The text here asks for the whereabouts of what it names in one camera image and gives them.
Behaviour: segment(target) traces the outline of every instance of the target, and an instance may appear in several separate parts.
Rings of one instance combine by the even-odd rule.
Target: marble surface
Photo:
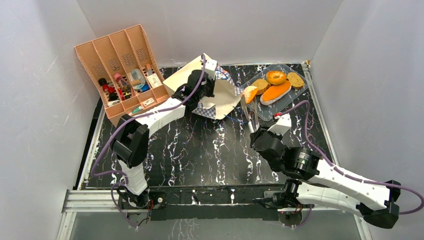
[[[288,66],[303,75],[300,64]],[[222,67],[231,74],[235,85],[240,87],[267,66]],[[178,67],[167,67],[161,71],[166,79],[178,69]],[[305,90],[286,109],[303,100],[311,103],[309,137],[331,158],[310,91]],[[302,106],[290,113],[292,128],[282,139],[289,147],[308,147],[303,130],[306,109],[306,106]],[[246,118],[242,115],[240,105],[229,114],[229,117],[212,120],[191,114],[158,130],[149,140],[147,159],[143,163],[147,183],[150,186],[283,184],[287,178],[281,173],[271,171],[267,161],[258,157],[248,146],[250,131],[247,124],[244,124]],[[96,142],[95,158],[114,130],[115,127],[105,117]],[[108,170],[120,170],[110,148],[100,161],[96,172]],[[82,189],[108,189],[116,181],[122,182],[123,178],[116,174],[89,178]]]

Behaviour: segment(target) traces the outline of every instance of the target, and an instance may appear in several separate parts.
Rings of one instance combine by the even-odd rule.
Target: red object
[[[120,99],[125,99],[124,94],[122,94],[122,90],[120,88],[118,88],[118,93],[119,93]]]
[[[110,94],[111,94],[111,93],[116,92],[116,91],[115,91],[115,88],[114,88],[114,87],[110,87],[110,86],[107,88],[107,91],[108,91]]]
[[[103,88],[103,92],[107,93],[109,91],[109,86],[107,84],[103,84],[101,87]]]

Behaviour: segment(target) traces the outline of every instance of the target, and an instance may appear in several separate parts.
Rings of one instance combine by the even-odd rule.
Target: black metal base
[[[284,185],[219,185],[150,187],[149,199],[153,200],[152,221],[172,219],[263,219],[279,221],[281,213],[260,204],[264,192],[282,192]],[[119,198],[122,209],[132,207]]]

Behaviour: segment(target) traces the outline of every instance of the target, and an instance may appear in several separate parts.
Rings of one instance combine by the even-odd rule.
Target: box compartment
[[[140,69],[145,78],[150,71],[156,73],[161,82],[164,81],[141,25],[77,45],[75,51],[100,94],[107,117],[115,126],[122,115],[130,113],[147,99],[153,98],[154,102],[146,108],[143,106],[143,112],[158,106],[170,97],[164,86],[152,89],[149,82],[146,81],[150,90],[141,92],[134,89],[130,83],[129,75],[136,68]],[[131,85],[131,97],[122,99],[118,94],[121,102],[108,107],[109,94],[103,91],[98,80],[106,79],[106,82],[118,91],[120,86],[113,78],[115,74],[120,74],[128,79],[128,83]]]

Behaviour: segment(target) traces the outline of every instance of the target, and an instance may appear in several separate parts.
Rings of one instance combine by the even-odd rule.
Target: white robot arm
[[[217,66],[216,60],[205,61],[204,72],[193,70],[187,83],[181,85],[171,98],[146,112],[151,115],[130,122],[116,135],[111,148],[127,178],[124,192],[122,189],[117,191],[132,207],[142,208],[149,202],[149,188],[142,164],[147,155],[149,138],[163,126],[190,114],[203,97],[214,97]],[[118,127],[130,118],[129,115],[122,116]]]
[[[291,128],[290,115],[278,118],[273,126],[261,126],[250,135],[250,146],[268,161],[270,168],[293,178],[287,180],[282,192],[264,200],[266,206],[286,208],[316,204],[364,217],[380,228],[394,226],[399,218],[399,206],[395,204],[400,195],[398,188],[364,183],[369,179],[341,167],[335,169],[307,148],[285,146],[281,139]],[[388,183],[400,185],[393,180]]]

